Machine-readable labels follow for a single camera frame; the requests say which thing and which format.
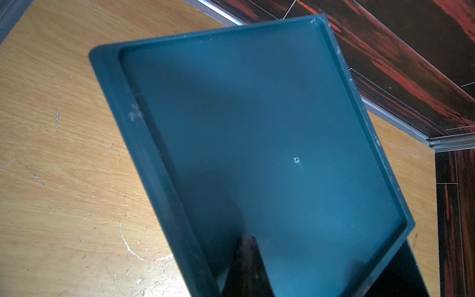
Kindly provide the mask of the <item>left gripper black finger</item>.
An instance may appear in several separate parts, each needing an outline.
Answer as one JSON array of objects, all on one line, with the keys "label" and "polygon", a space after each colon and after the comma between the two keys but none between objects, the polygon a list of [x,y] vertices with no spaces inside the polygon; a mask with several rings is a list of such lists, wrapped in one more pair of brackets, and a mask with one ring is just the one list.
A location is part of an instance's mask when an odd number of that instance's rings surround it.
[{"label": "left gripper black finger", "polygon": [[238,241],[221,296],[274,297],[255,237]]}]

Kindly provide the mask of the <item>teal drawer cabinet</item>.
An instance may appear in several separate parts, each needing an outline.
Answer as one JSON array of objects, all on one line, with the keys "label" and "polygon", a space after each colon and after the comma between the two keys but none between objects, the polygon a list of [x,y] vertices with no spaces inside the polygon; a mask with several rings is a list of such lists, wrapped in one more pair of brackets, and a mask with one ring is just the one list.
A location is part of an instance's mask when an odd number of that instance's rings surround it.
[{"label": "teal drawer cabinet", "polygon": [[415,221],[324,14],[100,45],[89,59],[193,297],[425,297]]}]

